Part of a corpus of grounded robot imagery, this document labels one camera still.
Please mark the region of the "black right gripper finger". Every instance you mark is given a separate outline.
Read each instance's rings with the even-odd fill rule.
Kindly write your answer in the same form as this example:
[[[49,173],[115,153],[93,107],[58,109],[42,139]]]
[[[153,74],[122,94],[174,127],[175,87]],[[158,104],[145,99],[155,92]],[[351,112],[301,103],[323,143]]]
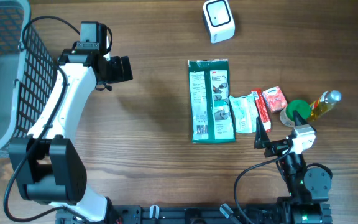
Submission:
[[[254,149],[265,149],[270,145],[270,139],[263,126],[263,122],[260,117],[256,119],[256,132],[254,139]]]
[[[306,124],[306,120],[303,119],[303,117],[301,116],[301,114],[299,114],[297,110],[293,111],[293,119],[295,126],[302,126]]]

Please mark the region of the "green lid jar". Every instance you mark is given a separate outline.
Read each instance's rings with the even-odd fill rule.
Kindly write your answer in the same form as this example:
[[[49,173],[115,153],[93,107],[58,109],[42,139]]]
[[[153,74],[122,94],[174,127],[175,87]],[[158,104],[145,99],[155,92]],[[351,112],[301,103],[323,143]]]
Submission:
[[[288,127],[295,126],[294,111],[297,111],[305,120],[307,120],[311,114],[310,105],[305,100],[293,100],[280,112],[280,121],[283,125]]]

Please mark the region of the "yellow liquid bottle silver cap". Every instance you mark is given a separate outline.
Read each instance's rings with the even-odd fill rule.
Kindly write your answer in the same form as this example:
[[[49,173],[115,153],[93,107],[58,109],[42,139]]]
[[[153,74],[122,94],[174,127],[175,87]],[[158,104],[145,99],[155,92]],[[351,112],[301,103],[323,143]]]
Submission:
[[[334,108],[341,101],[342,95],[338,90],[325,91],[317,100],[310,104],[309,121],[316,121],[322,115]]]

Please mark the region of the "light green wipes pack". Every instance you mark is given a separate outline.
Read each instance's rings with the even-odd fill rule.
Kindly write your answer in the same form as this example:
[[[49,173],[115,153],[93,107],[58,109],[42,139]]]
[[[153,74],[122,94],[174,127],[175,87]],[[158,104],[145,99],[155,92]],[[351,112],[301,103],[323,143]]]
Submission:
[[[241,134],[256,132],[256,121],[259,114],[253,95],[230,96],[229,101],[234,113],[236,132]]]

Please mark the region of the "red white tissue pack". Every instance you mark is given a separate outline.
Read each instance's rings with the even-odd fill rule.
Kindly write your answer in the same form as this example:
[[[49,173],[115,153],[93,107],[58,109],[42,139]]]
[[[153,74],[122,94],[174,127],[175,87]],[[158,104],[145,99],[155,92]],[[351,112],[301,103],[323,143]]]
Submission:
[[[271,113],[279,112],[288,105],[288,102],[279,86],[263,91],[262,96]]]

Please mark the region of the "red stick sachet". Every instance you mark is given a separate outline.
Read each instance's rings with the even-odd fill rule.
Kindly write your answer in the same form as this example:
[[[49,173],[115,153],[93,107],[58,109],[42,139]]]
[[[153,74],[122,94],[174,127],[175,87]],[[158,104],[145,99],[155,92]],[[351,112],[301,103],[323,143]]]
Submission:
[[[262,121],[262,124],[267,133],[271,132],[272,124],[269,117],[269,113],[267,111],[267,107],[262,96],[261,89],[253,89],[251,90],[252,96],[254,97],[255,105],[259,112],[259,117]]]

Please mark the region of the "green glove package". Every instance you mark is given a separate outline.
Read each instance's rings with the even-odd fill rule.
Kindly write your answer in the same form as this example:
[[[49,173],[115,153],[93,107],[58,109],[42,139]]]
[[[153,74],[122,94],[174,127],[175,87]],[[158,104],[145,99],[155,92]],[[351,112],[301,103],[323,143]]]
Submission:
[[[229,62],[190,60],[192,142],[219,144],[236,140],[229,102]]]

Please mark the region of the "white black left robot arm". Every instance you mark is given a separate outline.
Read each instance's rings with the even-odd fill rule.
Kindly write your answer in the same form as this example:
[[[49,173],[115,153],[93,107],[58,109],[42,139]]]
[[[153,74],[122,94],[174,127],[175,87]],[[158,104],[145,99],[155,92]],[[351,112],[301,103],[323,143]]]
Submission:
[[[14,138],[9,158],[14,170],[7,190],[16,186],[24,200],[49,205],[82,223],[120,223],[109,198],[87,184],[75,147],[75,133],[92,91],[132,80],[128,57],[111,56],[112,31],[83,21],[79,40],[63,50],[52,67],[57,79],[45,108],[25,138]]]

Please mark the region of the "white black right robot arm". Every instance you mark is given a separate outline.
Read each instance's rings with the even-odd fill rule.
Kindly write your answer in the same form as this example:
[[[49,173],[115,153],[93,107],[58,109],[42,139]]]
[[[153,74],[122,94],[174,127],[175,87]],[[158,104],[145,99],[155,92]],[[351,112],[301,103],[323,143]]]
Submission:
[[[275,162],[286,183],[288,197],[278,197],[275,203],[247,205],[244,211],[254,223],[332,223],[329,200],[333,173],[319,163],[307,164],[303,151],[311,148],[316,130],[294,111],[295,127],[285,139],[271,141],[257,118],[254,147],[264,149],[265,157],[277,157]]]

